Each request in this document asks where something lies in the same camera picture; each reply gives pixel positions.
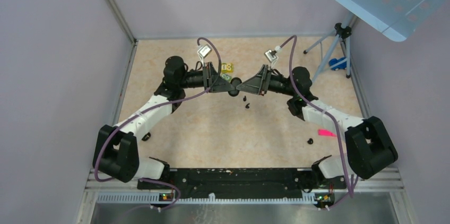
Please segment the black earbud charging case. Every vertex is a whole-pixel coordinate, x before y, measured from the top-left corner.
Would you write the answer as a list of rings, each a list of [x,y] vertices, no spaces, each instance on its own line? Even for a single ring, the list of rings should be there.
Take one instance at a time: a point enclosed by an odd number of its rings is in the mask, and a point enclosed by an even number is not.
[[[237,89],[237,86],[239,86],[241,83],[242,80],[238,77],[234,77],[231,79],[230,84],[233,86],[233,89],[228,91],[229,96],[236,97],[237,95],[239,95],[240,91]]]

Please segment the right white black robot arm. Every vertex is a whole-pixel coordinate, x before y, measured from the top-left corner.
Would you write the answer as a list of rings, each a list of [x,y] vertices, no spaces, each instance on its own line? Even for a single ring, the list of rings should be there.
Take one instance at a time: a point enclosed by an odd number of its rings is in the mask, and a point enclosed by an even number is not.
[[[233,79],[232,84],[238,91],[260,96],[269,91],[288,95],[291,98],[287,105],[293,116],[340,137],[338,144],[345,153],[324,157],[312,165],[311,181],[318,188],[325,188],[337,176],[369,179],[399,158],[380,118],[352,116],[320,101],[310,91],[312,81],[305,67],[297,66],[285,77],[263,65],[250,79],[244,82]]]

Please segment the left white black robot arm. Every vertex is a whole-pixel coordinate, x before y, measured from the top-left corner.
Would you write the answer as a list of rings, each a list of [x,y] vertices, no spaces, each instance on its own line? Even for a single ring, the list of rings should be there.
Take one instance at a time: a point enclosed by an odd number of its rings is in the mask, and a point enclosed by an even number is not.
[[[201,71],[188,70],[184,60],[171,56],[165,62],[163,79],[153,96],[128,119],[114,125],[104,125],[98,133],[93,157],[95,173],[127,183],[132,179],[149,178],[156,188],[170,182],[168,164],[152,157],[140,157],[138,140],[148,138],[159,121],[172,114],[187,101],[187,88],[204,88],[205,92],[227,92],[236,96],[239,79],[227,81],[207,63]]]

